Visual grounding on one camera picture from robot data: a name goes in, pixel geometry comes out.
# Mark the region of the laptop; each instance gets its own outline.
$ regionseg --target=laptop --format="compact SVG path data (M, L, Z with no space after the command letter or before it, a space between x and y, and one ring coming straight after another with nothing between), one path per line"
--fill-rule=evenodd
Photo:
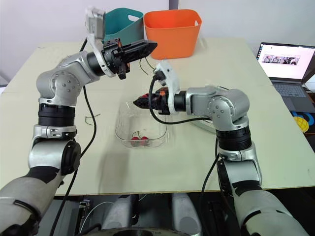
M263 42L257 60L290 111L315 113L302 88L315 74L315 47Z

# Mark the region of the table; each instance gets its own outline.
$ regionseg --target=table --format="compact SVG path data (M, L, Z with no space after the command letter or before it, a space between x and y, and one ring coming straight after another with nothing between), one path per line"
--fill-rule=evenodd
M27 173L32 127L37 122L38 75L54 68L65 56L76 53L80 43L49 43L38 47L0 96L0 187ZM151 64L156 61L148 58ZM215 136L193 124L169 126L168 142L158 148L130 149L115 137L118 106L146 93L151 75L145 60L131 64L126 80L102 77L87 85L96 118L97 135L81 160L72 195L200 191L214 160ZM243 39L208 38L197 42L194 55L171 59L182 89L206 84L245 92L252 140L256 144L265 189L315 185L315 154L287 110L281 96L255 60ZM76 107L76 140L81 147L90 140L93 127L83 93ZM181 114L173 120L184 118ZM72 175L57 194L63 195ZM206 186L219 190L214 171Z

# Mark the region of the robotic arm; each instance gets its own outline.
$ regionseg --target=robotic arm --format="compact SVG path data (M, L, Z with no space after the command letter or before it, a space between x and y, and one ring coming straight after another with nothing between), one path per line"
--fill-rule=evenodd
M30 171L0 191L0 235L34 235L63 178L78 169L81 149L75 141L75 106L82 87L100 76L126 78L129 63L148 56L157 43L140 40L122 46L119 39L101 43L103 13L86 12L87 41L93 52L63 59L37 79L40 93L38 124L34 126Z
M168 87L151 94L154 81ZM217 163L220 187L225 195L233 197L242 230L251 236L308 235L274 195L261 189L262 176L247 117L250 103L243 92L214 86L180 91L175 71L162 61L148 95L139 97L134 104L164 115L186 112L212 120L221 157Z

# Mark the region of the black cable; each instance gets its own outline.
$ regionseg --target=black cable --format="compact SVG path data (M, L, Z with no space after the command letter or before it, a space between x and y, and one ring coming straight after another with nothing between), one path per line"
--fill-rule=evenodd
M155 68L153 68L153 66L151 66L151 64L148 62L148 59L145 57L145 60L147 62L147 64L151 67L152 70L155 70Z
M80 49L80 52L84 50L85 46L87 44L87 39L84 40L82 46L81 46L81 49ZM95 135L96 135L96 120L95 120L95 117L93 115L93 112L92 112L92 109L90 107L90 103L89 103L89 100L88 100L88 97L87 97L87 92L86 92L86 89L85 89L85 86L83 86L83 92L84 92L84 97L85 97L85 101L88 105L88 108L89 108L89 111L91 113L91 117L92 117L92 120L93 120L93 124L94 124L94 132L93 132L93 136L90 140L90 142L88 143L88 145L85 147L85 149L83 150L83 152L81 153L81 158L82 156L84 155L84 153L88 150L88 148L91 146L92 142L94 141L94 138L95 138ZM54 232L55 232L55 229L56 229L56 226L57 226L57 223L58 223L58 220L60 218L60 215L61 215L61 212L63 210L63 207L64 207L64 204L69 196L69 193L70 193L70 190L73 186L73 183L75 181L75 178L77 176L77 173L78 173L78 170L76 170L72 176L72 180L70 182L70 185L67 189L67 192L65 193L64 197L63 197L63 201L61 202L61 205L58 209L58 212L57 212L57 215L55 217L55 220L54 220L54 223L53 223L53 226L51 227L51 230L50 230L50 233L49 233L49 236L53 236L54 235Z
M100 231L102 229L102 226L98 223L95 225L92 225L91 227L87 228L86 230L84 230L83 232L77 234L76 236L82 236L82 235L86 235L89 232L91 232L93 229L98 228L98 231Z
M93 120L93 125L94 125L94 132L93 132L93 135L92 135L92 138L90 140L90 142L88 143L88 145L85 147L85 149L83 150L83 152L81 153L81 158L82 156L84 155L84 153L89 149L89 147L91 146L91 144L93 143L94 141L94 138L96 136L96 120L95 120L95 116L93 114L93 111L91 109L91 106L90 106L90 103L89 103L89 100L88 100L88 95L87 95L87 91L86 91L86 88L85 86L83 86L83 93L84 93L84 97L85 97L85 101L88 105L88 108L89 108L89 111L90 111L90 114L91 114L91 117L92 117L92 120Z
M186 122L191 122L191 121L195 121L195 120L211 120L210 118L208 117L204 117L204 118L193 118L193 119L185 119L185 120L180 120L180 121L176 121L176 122L166 122L166 121L162 121L160 120L159 118L157 118L157 116L155 115L153 109L152 109L152 104L151 104L151 99L152 99L152 91L153 91L153 86L154 86L154 83L155 83L155 79L153 78L152 81L151 81L151 84L150 84L150 88L149 88L149 110L150 110L150 113L151 115L153 116L153 118L162 123L162 124L182 124L182 123L186 123Z
M215 167L218 159L219 159L219 154L218 154L218 139L216 139L216 147L215 147L215 160L213 161L212 163L212 166L209 170L209 172L207 173L207 176L203 182L203 185L202 185L202 189L201 189L201 192L200 192L200 196L199 196L199 215L200 215L200 219L201 219L201 225L202 225L202 228L204 228L206 230L206 233L208 236L210 236L210 233L208 231L208 228L207 228L207 225L206 225L206 221L203 217L203 213L202 213L202 199L203 199L203 195L204 195L204 192L205 192L205 188L206 188L206 184L207 184L207 181L209 179L209 176L213 170L213 168Z
M82 43L82 46L81 46L81 48L80 48L80 51L79 51L79 52L81 52L81 51L83 51L83 50L84 50L84 48L85 48L85 46L86 46L87 42L88 42L88 39L87 39L87 38L85 38L85 39L84 39L84 41L83 41L83 43Z
M140 60L139 60L139 66L140 66L141 70L142 70L144 73L146 73L147 75L149 75L149 74L142 68L142 66L141 66L141 60L142 60L142 58L140 58Z

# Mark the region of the clear plastic container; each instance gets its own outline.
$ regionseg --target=clear plastic container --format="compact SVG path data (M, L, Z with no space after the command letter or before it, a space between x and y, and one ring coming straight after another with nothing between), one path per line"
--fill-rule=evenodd
M166 121L166 117L158 112L156 116ZM168 137L167 125L157 122L149 110L140 109L132 102L120 105L115 133L128 148L156 148L164 144Z

